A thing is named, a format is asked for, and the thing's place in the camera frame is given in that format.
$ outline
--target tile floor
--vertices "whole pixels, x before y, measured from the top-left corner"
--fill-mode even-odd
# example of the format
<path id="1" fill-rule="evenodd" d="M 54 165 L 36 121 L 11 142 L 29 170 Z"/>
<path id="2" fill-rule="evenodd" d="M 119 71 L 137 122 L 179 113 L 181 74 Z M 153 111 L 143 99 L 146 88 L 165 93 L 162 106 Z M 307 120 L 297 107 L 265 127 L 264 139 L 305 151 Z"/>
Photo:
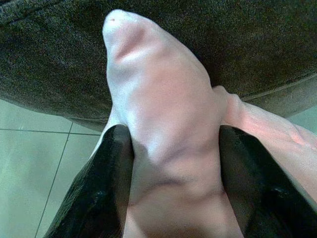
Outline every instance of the tile floor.
<path id="1" fill-rule="evenodd" d="M 42 238 L 99 132 L 0 100 L 0 238 Z M 317 107 L 289 118 L 317 134 Z"/>

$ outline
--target dark gray fabric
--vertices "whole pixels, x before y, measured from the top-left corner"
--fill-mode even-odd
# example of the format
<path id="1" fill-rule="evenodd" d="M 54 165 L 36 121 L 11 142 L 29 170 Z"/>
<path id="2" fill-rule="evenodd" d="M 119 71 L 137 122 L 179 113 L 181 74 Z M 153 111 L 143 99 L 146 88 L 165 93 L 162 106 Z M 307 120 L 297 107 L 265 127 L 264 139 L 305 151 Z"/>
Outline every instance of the dark gray fabric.
<path id="1" fill-rule="evenodd" d="M 111 109 L 102 26 L 116 8 L 176 37 L 212 86 L 283 117 L 317 104 L 312 0 L 0 0 L 0 98 L 101 130 Z"/>

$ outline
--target tile grout line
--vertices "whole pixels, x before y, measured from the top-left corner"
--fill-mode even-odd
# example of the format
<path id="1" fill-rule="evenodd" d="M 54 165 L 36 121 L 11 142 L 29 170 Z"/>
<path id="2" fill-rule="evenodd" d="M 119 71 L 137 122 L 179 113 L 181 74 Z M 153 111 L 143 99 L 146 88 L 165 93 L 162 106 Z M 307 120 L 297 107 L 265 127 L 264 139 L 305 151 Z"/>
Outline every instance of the tile grout line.
<path id="1" fill-rule="evenodd" d="M 2 129 L 0 130 L 13 130 L 13 131 L 26 131 L 26 132 L 44 132 L 44 133 L 58 133 L 58 134 L 71 134 L 71 135 L 97 135 L 101 136 L 101 134 L 88 134 L 88 133 L 76 133 L 76 132 L 60 132 L 60 131 L 45 131 L 45 130 L 20 130 L 20 129 Z"/>
<path id="2" fill-rule="evenodd" d="M 65 151 L 65 148 L 66 148 L 66 145 L 67 145 L 67 142 L 68 142 L 69 135 L 71 134 L 70 131 L 71 131 L 71 128 L 72 128 L 72 127 L 73 127 L 73 122 L 71 123 L 70 129 L 69 129 L 69 132 L 68 132 L 68 136 L 67 136 L 67 139 L 66 139 L 64 148 L 63 148 L 63 152 L 62 152 L 62 154 L 61 154 L 61 156 L 60 156 L 59 163 L 58 163 L 58 166 L 57 166 L 57 169 L 56 169 L 56 172 L 55 172 L 55 176 L 54 176 L 54 178 L 53 178 L 52 185 L 51 185 L 51 188 L 50 188 L 50 191 L 49 191 L 49 194 L 48 194 L 48 198 L 47 198 L 47 200 L 46 200 L 46 203 L 45 203 L 45 206 L 44 206 L 44 209 L 43 209 L 43 213 L 42 213 L 42 215 L 41 215 L 40 222 L 39 222 L 39 225 L 38 225 L 38 227 L 37 227 L 37 229 L 36 229 L 36 233 L 35 233 L 34 238 L 36 238 L 36 236 L 37 236 L 37 234 L 38 234 L 38 232 L 39 232 L 39 228 L 40 228 L 40 225 L 41 225 L 43 216 L 44 216 L 44 212 L 45 212 L 46 206 L 47 206 L 47 204 L 48 204 L 48 201 L 49 201 L 49 198 L 50 198 L 50 195 L 51 195 L 51 191 L 52 191 L 52 188 L 53 188 L 55 179 L 56 179 L 56 175 L 57 175 L 57 172 L 58 172 L 58 169 L 59 169 L 59 166 L 60 166 L 61 159 L 63 158 L 63 155 L 64 155 L 64 151 Z"/>

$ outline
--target white floor tile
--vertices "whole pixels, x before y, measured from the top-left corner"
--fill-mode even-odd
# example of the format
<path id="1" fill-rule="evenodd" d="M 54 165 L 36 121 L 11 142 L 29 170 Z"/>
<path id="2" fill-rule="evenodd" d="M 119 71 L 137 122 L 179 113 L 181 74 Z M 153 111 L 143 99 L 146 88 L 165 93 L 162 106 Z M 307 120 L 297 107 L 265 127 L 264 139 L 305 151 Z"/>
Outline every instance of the white floor tile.
<path id="1" fill-rule="evenodd" d="M 101 135 L 101 132 L 88 129 L 86 127 L 83 127 L 79 124 L 74 123 L 70 133 L 82 133 L 82 134 L 94 134 L 94 135 Z"/>
<path id="2" fill-rule="evenodd" d="M 34 238 L 67 134 L 0 131 L 0 237 Z"/>
<path id="3" fill-rule="evenodd" d="M 287 119 L 317 135 L 317 106 L 288 117 Z"/>
<path id="4" fill-rule="evenodd" d="M 42 238 L 48 230 L 70 185 L 87 163 L 98 140 L 99 136 L 93 135 L 69 136 L 36 238 Z"/>
<path id="5" fill-rule="evenodd" d="M 69 132 L 71 121 L 58 116 L 36 113 L 0 100 L 0 129 Z"/>

